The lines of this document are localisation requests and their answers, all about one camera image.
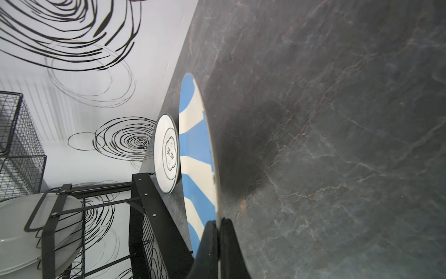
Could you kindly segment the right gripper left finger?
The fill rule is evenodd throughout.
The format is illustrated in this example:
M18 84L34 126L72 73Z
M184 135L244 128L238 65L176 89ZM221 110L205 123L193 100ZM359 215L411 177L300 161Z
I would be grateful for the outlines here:
M218 278L218 229L215 221L209 221L203 231L196 258L187 279Z

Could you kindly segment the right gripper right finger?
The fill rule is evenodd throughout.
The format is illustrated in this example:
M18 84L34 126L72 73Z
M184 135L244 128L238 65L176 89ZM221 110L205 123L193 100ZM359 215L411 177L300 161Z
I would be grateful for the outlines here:
M251 279L233 223L227 218L220 227L220 262L222 279Z

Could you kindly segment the blue striped plate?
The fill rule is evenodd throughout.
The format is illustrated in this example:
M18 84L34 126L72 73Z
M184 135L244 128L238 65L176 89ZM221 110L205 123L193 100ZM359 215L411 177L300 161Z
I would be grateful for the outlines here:
M26 195L1 202L1 278L41 279L43 228L57 194ZM81 250L82 213L59 216L54 235L55 275L61 275Z
M179 142L182 188L193 257L204 227L221 220L221 189L202 94L193 74L182 79L179 104Z

